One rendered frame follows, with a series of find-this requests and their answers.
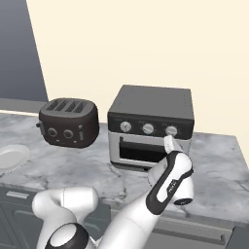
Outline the grey toaster oven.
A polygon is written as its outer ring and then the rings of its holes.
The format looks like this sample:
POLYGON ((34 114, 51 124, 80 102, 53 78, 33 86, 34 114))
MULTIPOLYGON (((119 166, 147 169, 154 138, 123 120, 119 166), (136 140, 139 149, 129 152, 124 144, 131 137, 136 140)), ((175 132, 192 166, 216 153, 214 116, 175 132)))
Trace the grey toaster oven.
POLYGON ((145 136, 167 136, 165 129, 174 125, 178 133, 173 136, 184 152, 189 152, 194 132, 195 116, 189 89, 124 85, 121 87, 108 114, 108 132, 145 136), (123 132, 121 122, 131 123, 131 130, 123 132), (144 124, 154 126, 146 134, 144 124))

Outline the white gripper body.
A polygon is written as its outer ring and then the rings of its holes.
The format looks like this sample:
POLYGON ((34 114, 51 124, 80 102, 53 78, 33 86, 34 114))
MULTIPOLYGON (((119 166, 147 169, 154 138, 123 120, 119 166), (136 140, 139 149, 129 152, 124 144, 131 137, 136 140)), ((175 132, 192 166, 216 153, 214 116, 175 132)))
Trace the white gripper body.
POLYGON ((167 135, 163 138, 164 149, 169 154, 173 151, 178 151, 183 153, 182 147, 177 143, 172 135, 167 135))

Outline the black four-slot toaster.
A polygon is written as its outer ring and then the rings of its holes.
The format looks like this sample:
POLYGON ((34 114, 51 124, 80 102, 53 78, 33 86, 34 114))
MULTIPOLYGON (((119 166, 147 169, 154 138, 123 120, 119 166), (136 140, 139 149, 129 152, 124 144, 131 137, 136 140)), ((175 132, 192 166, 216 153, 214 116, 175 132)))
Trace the black four-slot toaster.
POLYGON ((86 148, 99 134, 98 110, 90 101, 79 98, 57 98, 46 103, 39 111, 40 128, 46 142, 51 145, 68 148, 86 148), (48 134, 53 127, 56 137, 48 134), (65 129, 73 131, 74 136, 67 139, 63 135, 65 129))

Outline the grey cupboard door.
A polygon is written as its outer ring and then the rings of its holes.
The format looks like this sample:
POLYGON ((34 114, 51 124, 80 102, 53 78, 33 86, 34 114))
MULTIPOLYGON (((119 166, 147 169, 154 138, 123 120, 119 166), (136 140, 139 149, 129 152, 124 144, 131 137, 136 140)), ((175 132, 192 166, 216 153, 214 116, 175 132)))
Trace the grey cupboard door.
POLYGON ((43 222, 30 207, 11 204, 2 204, 1 207, 21 249, 36 249, 43 222))

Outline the grey dishwasher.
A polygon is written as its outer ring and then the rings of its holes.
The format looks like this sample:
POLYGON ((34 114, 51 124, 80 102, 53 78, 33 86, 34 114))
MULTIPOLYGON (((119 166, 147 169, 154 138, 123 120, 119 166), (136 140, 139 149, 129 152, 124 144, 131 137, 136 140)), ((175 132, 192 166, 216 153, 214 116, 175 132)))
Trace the grey dishwasher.
POLYGON ((207 214, 165 211, 144 249, 226 249, 233 222, 207 214))

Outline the toaster oven glass door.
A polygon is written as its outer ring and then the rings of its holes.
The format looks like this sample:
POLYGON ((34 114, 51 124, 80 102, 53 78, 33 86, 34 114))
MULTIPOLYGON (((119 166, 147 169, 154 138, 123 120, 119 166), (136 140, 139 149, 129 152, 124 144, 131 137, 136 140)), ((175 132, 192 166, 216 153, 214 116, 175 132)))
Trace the toaster oven glass door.
POLYGON ((112 164, 127 168, 150 169, 166 156, 163 146, 124 142, 123 136, 137 136, 108 132, 109 155, 112 164))

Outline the grey drawer front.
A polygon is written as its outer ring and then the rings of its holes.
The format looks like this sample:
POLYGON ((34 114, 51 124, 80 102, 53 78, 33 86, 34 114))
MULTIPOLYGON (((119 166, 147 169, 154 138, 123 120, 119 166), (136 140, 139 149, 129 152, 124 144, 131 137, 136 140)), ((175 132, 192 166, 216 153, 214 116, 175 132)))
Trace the grey drawer front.
POLYGON ((11 203, 11 204, 17 204, 17 205, 31 206, 32 200, 37 193, 38 193, 38 190, 36 189, 30 189, 30 188, 25 188, 25 187, 20 187, 20 186, 3 185, 3 186, 0 186, 0 203, 11 203), (29 194, 29 198, 21 199, 21 198, 15 198, 15 197, 8 197, 6 196, 6 193, 9 191, 29 194))

